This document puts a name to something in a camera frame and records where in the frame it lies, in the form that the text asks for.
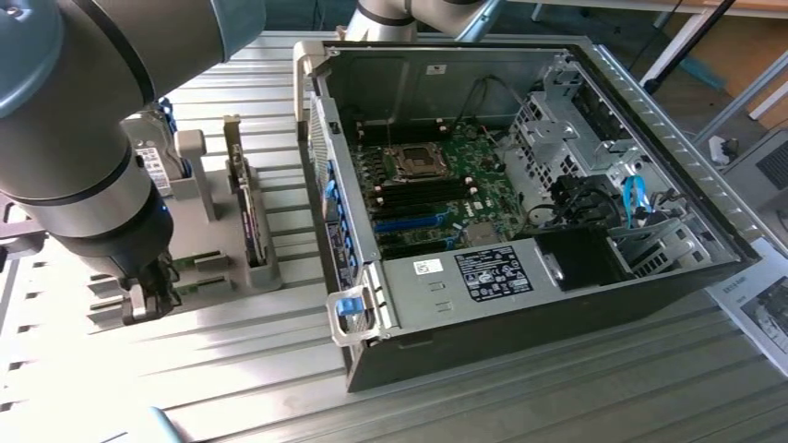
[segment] label sticker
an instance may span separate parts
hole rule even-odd
[[[427,75],[429,76],[439,76],[446,74],[446,65],[429,65],[427,66]]]
[[[414,261],[414,268],[417,269],[417,275],[431,274],[433,272],[442,272],[443,265],[439,258],[425,261]]]
[[[471,298],[487,302],[534,291],[513,246],[455,256]]]
[[[146,169],[157,184],[157,189],[159,189],[159,191],[170,190],[169,173],[165,170],[165,163],[159,156],[159,150],[157,150],[157,148],[138,148],[138,155],[142,156],[143,161],[146,162]]]

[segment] green circuit board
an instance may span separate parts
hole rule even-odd
[[[447,241],[447,249],[469,247],[471,242],[467,228],[474,224],[489,223],[498,241],[511,239],[523,228],[525,218],[519,196],[509,181],[503,162],[495,154],[495,146],[482,131],[474,137],[474,131],[466,129],[466,126],[461,126],[450,139],[435,142],[447,167],[443,176],[435,180],[473,177],[477,192],[466,199],[433,204],[435,214],[443,215],[441,226],[407,229],[393,233],[377,233],[378,245],[385,257],[389,244],[394,243],[422,245],[445,240]],[[367,146],[357,149],[353,153],[362,191],[366,196],[375,193],[375,188],[382,182],[394,183],[397,181],[398,168],[394,152],[398,146],[403,145]],[[369,209],[375,208],[373,198],[366,199],[366,204]]]

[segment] motherboard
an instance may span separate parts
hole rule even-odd
[[[383,257],[413,257],[513,238],[525,223],[487,129],[469,124],[442,140],[361,144],[353,153]]]

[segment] white label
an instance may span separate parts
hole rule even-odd
[[[414,267],[417,269],[417,275],[431,274],[433,272],[442,272],[443,265],[439,258],[425,261],[414,261]]]
[[[429,65],[427,66],[427,75],[429,76],[441,76],[446,74],[446,65]]]
[[[170,189],[169,173],[165,170],[165,164],[162,163],[162,157],[157,148],[139,148],[138,155],[142,156],[146,162],[146,170],[151,176],[157,188],[159,190]]]

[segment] slotted metal table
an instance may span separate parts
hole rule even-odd
[[[705,293],[623,327],[346,393],[293,102],[293,46],[333,38],[266,32],[170,95],[179,127],[206,132],[210,170],[222,116],[245,119],[285,288],[97,325],[89,270],[51,242],[0,275],[3,441],[97,441],[141,404],[167,410],[190,441],[788,441],[786,378]]]

